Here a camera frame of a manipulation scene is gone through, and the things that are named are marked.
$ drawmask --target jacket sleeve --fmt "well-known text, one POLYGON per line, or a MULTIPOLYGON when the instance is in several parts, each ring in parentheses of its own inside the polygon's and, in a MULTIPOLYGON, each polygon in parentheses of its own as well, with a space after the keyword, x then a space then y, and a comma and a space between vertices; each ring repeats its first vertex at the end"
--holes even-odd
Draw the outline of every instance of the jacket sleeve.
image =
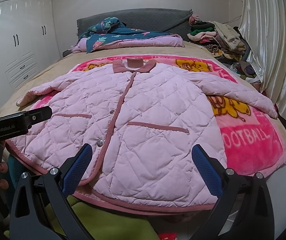
POLYGON ((74 81, 78 80, 79 78, 87 74, 88 73, 83 72, 83 71, 70 72, 63 76, 57 77, 53 81, 50 81, 42 85, 39 85, 37 87, 31 88, 25 93, 23 98, 19 99, 16 102, 16 105, 25 106, 27 103, 33 101, 38 96, 46 95, 54 90, 61 92, 68 85, 72 84, 74 81))
POLYGON ((205 72, 184 72, 181 75, 194 82, 206 95, 228 97, 256 107, 272 118, 278 117, 272 101, 254 89, 205 72))

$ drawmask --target pink quilted jacket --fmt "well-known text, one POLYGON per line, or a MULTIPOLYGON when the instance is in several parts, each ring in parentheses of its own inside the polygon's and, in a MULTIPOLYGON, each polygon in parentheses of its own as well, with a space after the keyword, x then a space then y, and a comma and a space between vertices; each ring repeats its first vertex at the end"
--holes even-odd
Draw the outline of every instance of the pink quilted jacket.
POLYGON ((31 89, 17 104, 24 106, 53 90, 60 93, 48 103, 52 118, 8 142, 16 154, 45 173, 88 143, 93 158, 80 183, 87 185, 83 191, 145 211, 191 211, 216 202, 191 158, 192 147, 200 144, 226 167, 206 94, 242 101, 277 117, 273 103, 255 90, 155 60, 136 70, 115 60, 71 72, 31 89))

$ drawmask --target yellow cartoon character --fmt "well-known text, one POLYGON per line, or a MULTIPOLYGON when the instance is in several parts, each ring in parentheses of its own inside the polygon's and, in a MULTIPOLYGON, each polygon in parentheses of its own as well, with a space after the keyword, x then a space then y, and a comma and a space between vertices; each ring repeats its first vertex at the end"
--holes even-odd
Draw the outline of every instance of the yellow cartoon character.
POLYGON ((87 67, 83 71, 88 71, 88 70, 94 69, 95 67, 102 67, 102 66, 104 66, 106 64, 110 64, 110 63, 112 63, 112 62, 102 63, 99 65, 88 63, 87 67))
POLYGON ((231 117, 239 118, 245 122, 245 119, 240 117, 238 112, 251 115, 251 109, 249 106, 240 101, 221 96, 207 96, 207 99, 212 105, 214 116, 229 114, 231 117))
POLYGON ((186 69, 188 71, 195 71, 195 72, 201 72, 201 71, 208 71, 212 72, 210 66, 211 64, 207 64, 205 62, 200 61, 194 61, 194 60, 185 60, 185 59, 176 59, 176 64, 182 68, 186 69))

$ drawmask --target satin curtain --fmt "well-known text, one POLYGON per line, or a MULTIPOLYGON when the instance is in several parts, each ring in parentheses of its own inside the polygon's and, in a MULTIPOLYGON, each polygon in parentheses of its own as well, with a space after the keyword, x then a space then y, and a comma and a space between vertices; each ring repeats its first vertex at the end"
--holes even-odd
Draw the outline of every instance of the satin curtain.
POLYGON ((244 0, 239 30, 252 49, 247 61, 262 82, 261 92, 286 119, 286 0, 244 0))

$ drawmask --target headboard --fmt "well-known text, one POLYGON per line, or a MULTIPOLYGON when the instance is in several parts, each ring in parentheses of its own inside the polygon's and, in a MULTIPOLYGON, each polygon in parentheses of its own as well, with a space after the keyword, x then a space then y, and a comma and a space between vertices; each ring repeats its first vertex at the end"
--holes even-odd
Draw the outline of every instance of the headboard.
POLYGON ((114 12, 101 13, 87 18, 78 19, 77 35, 86 32, 87 28, 97 24, 107 17, 116 17, 126 23, 127 28, 176 33, 183 40, 189 41, 187 34, 190 32, 188 23, 192 10, 182 11, 162 8, 129 9, 114 12))

